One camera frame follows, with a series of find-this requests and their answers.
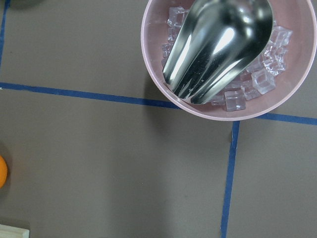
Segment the clear ice cube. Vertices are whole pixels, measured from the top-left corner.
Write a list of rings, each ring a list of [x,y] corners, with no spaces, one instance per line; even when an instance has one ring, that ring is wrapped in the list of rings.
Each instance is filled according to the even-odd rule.
[[[224,96],[227,112],[245,110],[246,100],[242,90],[226,91]]]
[[[251,74],[252,86],[261,94],[264,95],[276,88],[275,79],[266,69],[253,72]]]

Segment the pink bowl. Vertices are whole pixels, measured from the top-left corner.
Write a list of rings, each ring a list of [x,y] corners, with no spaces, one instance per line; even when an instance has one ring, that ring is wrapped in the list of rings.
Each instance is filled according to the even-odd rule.
[[[195,116],[219,120],[237,121],[266,114],[287,101],[306,79],[317,50],[317,19],[310,0],[271,0],[277,24],[292,30],[285,56],[286,70],[276,77],[276,88],[259,98],[246,102],[241,111],[226,112],[211,104],[191,105],[178,99],[167,87],[162,74],[162,50],[167,34],[169,8],[182,6],[189,9],[191,0],[148,1],[141,25],[141,48],[145,65],[157,88],[174,106]]]

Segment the metal ice scoop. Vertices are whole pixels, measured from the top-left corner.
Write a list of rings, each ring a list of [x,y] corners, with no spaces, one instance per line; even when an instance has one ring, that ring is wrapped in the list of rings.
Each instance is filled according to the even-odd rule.
[[[172,93],[205,104],[266,47],[273,12],[266,0],[197,0],[186,16],[163,76]]]

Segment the orange fruit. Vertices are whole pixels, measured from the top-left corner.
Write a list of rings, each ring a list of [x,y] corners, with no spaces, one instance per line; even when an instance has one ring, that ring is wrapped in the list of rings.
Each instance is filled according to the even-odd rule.
[[[7,180],[8,168],[6,161],[0,156],[0,188],[4,186]]]

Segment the wooden cutting board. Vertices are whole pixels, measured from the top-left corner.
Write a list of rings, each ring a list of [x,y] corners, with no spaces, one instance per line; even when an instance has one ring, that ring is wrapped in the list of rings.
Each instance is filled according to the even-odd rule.
[[[29,235],[28,229],[0,225],[0,238],[29,238]]]

